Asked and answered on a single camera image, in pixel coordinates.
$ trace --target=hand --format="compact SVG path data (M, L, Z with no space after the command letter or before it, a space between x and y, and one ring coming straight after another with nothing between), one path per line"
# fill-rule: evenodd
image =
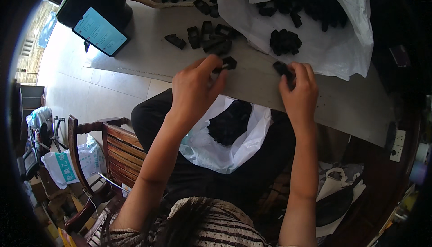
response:
M295 73L295 88L289 90L285 75L279 82L279 92L296 136L313 131L314 113L318 98L318 86L310 64L291 62L287 66Z
M222 68L222 60L209 55L178 72L172 79L172 107L167 117L183 136L207 112L225 87L227 70L223 70L209 86L209 82L213 82L210 73L215 68Z

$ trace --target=electrical outlet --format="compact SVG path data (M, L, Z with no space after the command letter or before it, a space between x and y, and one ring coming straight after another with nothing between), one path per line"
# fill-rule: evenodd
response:
M390 153L390 160L399 162L401 160L402 147L398 145L393 145L393 149Z
M405 142L405 133L406 132L403 130L396 131L396 138L394 139L395 145L403 147L403 143Z

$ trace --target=white plastic bag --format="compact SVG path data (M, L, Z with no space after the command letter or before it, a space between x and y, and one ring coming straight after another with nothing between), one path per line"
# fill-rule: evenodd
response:
M90 134L87 135L87 143L78 146L78 156L86 179L98 172L106 173L102 149ZM69 150L61 153L49 152L42 156L41 160L60 189L65 189L70 183L79 182Z
M332 173L332 172L340 173L341 180L337 180L337 179L332 178L330 176L330 173ZM327 197L327 196L329 196L329 195L331 195L337 191L342 190L344 187L352 185L358 176L360 176L359 173L355 174L353 177L353 181L347 182L348 177L345 175L343 168L332 168L332 169L328 170L326 173L326 180L324 182L324 185L321 188L321 191L317 196L317 201L320 201L321 199L323 199L323 198L325 198L325 197ZM365 190L365 188L366 188L366 185L363 184L363 179L362 179L353 189L354 196L353 196L353 201L351 202L351 204L354 203L354 201L356 201L357 198L359 198L359 196L362 194L362 192ZM330 224L317 227L316 228L316 237L319 238L319 237L333 234L333 232L336 231L336 228L338 228L340 222L342 222L342 219L345 217L345 214Z
M218 0L219 14L261 50L284 63L308 62L317 74L347 81L355 73L366 77L373 49L369 0L337 0L350 23L344 28L329 27L327 32L322 32L321 23L304 11L299 12L303 23L299 28L294 27L289 15L276 12L263 17L253 4L263 1L269 0ZM300 53L276 56L270 48L270 35L275 29L297 33L303 42Z
M51 118L51 108L47 106L42 106L38 109L33 110L30 115L25 117L25 121L27 122L27 125L31 129L38 128L38 120L41 121L41 123L46 123L47 120Z
M227 109L234 99L219 95L207 112L183 138L179 151L193 164L221 174L230 174L249 160L260 148L270 126L270 109L252 104L247 131L230 147L216 142L209 135L210 119Z

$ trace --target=phone screen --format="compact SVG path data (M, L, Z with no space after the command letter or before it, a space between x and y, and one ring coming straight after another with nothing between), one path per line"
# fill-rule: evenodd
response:
M108 55L113 55L127 41L125 35L92 7L85 12L73 30Z

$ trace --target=forearm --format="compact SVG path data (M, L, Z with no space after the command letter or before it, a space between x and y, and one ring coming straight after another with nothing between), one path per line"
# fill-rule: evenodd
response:
M298 135L288 204L279 234L282 246L316 246L315 198L318 186L316 132Z
M316 125L296 133L290 193L315 200L318 188Z
M139 178L165 188L176 164L181 140L187 131L168 113L143 162Z
M143 162L141 171L132 191L112 228L132 228L140 230L149 212L159 207L166 183L176 164L178 148L185 136L184 130L165 117L158 134Z

